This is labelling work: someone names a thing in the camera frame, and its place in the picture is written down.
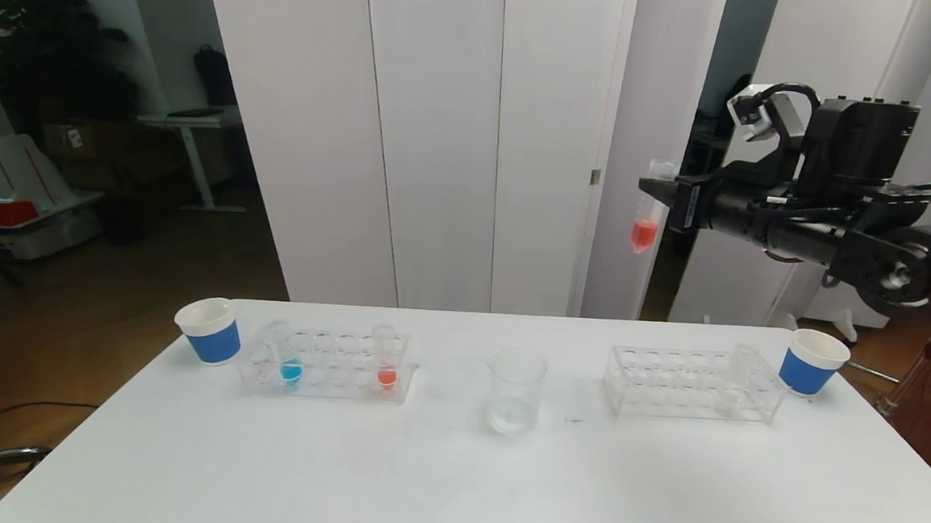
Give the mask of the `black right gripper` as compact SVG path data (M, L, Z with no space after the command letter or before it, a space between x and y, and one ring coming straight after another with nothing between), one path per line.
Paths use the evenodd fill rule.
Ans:
M668 225L675 232L711 231L750 243L767 242L769 220L749 209L768 189L739 178L704 174L684 178L642 177L637 187L670 208Z

